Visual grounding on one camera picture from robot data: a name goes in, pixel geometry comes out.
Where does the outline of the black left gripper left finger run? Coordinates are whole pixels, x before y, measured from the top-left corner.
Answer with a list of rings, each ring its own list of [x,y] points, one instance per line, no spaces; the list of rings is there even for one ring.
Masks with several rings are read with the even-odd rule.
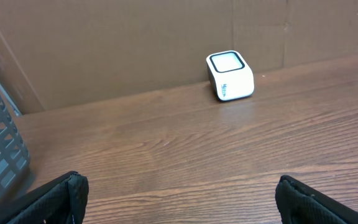
[[[0,224],[82,224],[88,203],[87,177],[75,171],[0,205]]]

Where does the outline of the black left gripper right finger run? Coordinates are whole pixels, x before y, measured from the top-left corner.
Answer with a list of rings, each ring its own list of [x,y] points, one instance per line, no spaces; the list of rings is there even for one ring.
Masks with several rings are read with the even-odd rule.
[[[358,212],[294,179],[281,176],[275,201],[283,224],[358,224]]]

